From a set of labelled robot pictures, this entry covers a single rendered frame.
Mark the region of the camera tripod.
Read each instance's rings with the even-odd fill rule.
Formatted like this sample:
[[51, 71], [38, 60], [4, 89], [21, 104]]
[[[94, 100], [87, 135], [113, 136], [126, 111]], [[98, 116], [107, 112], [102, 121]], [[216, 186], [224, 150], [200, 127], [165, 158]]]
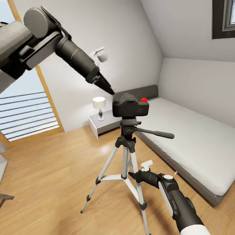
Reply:
[[[146, 130], [146, 129], [141, 129], [141, 128], [136, 127], [137, 125], [141, 125], [141, 123], [142, 123], [142, 121], [137, 121], [136, 117], [122, 117], [122, 121], [120, 122], [121, 137], [117, 138], [115, 146], [114, 146], [111, 154], [109, 155], [109, 158], [107, 159], [100, 175], [97, 177], [96, 184], [95, 184], [94, 188], [92, 189], [90, 195], [87, 196], [87, 198], [86, 198], [87, 202], [85, 203], [85, 205], [80, 213], [83, 213], [88, 201], [90, 201], [92, 194], [94, 193], [97, 185], [101, 181], [123, 180], [126, 183], [126, 185], [128, 186], [128, 188], [130, 189], [130, 191], [132, 192], [132, 194], [135, 196], [137, 201], [139, 202], [139, 207], [142, 210], [146, 235], [151, 235], [151, 234], [149, 234], [148, 224], [147, 224], [147, 219], [146, 219], [146, 214], [145, 214], [145, 209], [147, 208], [147, 202], [143, 199], [141, 183], [137, 183], [135, 180], [136, 187], [137, 187], [137, 190], [136, 190], [135, 187], [133, 186], [133, 184], [131, 183], [131, 181], [129, 180], [129, 178], [127, 177], [128, 172], [131, 168], [131, 165], [133, 167], [133, 172], [135, 174], [136, 174], [136, 172], [139, 172], [138, 166], [137, 166], [137, 161], [136, 161], [136, 155], [135, 155], [135, 147], [134, 147], [136, 144], [136, 138], [134, 137], [132, 139], [132, 136], [133, 136], [133, 133], [136, 131], [151, 133], [151, 134], [154, 134], [157, 136], [166, 137], [166, 138], [170, 138], [170, 139], [174, 139], [175, 135], [173, 133], [151, 131], [151, 130]], [[105, 171], [107, 170], [110, 162], [112, 161], [112, 159], [113, 159], [114, 155], [116, 154], [120, 145], [124, 146], [122, 174], [104, 176]], [[128, 161], [128, 151], [130, 152], [129, 161]]]

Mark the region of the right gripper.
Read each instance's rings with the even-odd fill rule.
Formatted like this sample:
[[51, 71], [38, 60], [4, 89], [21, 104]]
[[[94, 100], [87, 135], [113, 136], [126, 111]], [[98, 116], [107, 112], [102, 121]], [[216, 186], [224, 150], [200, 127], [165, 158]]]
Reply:
[[128, 174], [134, 179], [136, 180], [137, 183], [141, 183], [142, 181], [148, 183], [151, 185], [150, 183], [150, 178], [151, 178], [151, 175], [152, 174], [155, 174], [153, 172], [150, 171], [150, 168], [149, 168], [149, 171], [140, 171], [139, 172], [136, 172], [135, 173], [132, 173], [132, 172], [128, 172]]

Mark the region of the digital camera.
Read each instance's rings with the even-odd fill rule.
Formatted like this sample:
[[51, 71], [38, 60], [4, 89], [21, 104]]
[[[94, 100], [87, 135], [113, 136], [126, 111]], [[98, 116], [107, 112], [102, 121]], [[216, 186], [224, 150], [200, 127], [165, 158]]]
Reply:
[[130, 93], [124, 93], [119, 100], [112, 103], [114, 117], [146, 116], [149, 111], [149, 103], [146, 98], [138, 100]]

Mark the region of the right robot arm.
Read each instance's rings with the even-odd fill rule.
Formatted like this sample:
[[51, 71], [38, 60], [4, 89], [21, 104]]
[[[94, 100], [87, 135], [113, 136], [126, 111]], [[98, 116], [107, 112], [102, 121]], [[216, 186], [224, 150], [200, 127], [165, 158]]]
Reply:
[[144, 181], [160, 189], [168, 210], [173, 220], [176, 221], [180, 235], [210, 235], [202, 220], [196, 214], [191, 199], [185, 197], [180, 191], [174, 177], [151, 172], [149, 166], [152, 164], [152, 160], [144, 162], [140, 165], [143, 168], [141, 171], [139, 170], [136, 174], [128, 172], [128, 174], [137, 183]]

